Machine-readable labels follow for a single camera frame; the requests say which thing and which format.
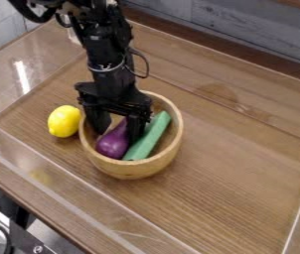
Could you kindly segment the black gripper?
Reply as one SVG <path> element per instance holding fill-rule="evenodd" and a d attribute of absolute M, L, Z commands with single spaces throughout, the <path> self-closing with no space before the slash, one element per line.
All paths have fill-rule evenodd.
<path fill-rule="evenodd" d="M 127 135 L 134 143 L 143 135 L 151 114 L 151 99 L 138 89 L 134 63 L 116 66 L 88 64 L 92 81 L 78 82 L 78 103 L 95 133 L 102 135 L 111 124 L 110 114 L 126 116 Z"/>

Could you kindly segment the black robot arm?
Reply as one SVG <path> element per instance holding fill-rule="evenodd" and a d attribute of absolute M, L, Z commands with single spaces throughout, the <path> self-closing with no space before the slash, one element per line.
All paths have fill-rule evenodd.
<path fill-rule="evenodd" d="M 110 116 L 126 118 L 130 142 L 140 138 L 150 122 L 151 99 L 136 88 L 136 80 L 149 76 L 136 73 L 134 59 L 140 53 L 130 47 L 132 28 L 119 0 L 8 0 L 29 21 L 43 24 L 56 20 L 75 32 L 87 55 L 92 81 L 75 84 L 78 103 L 94 131 L 102 134 Z"/>

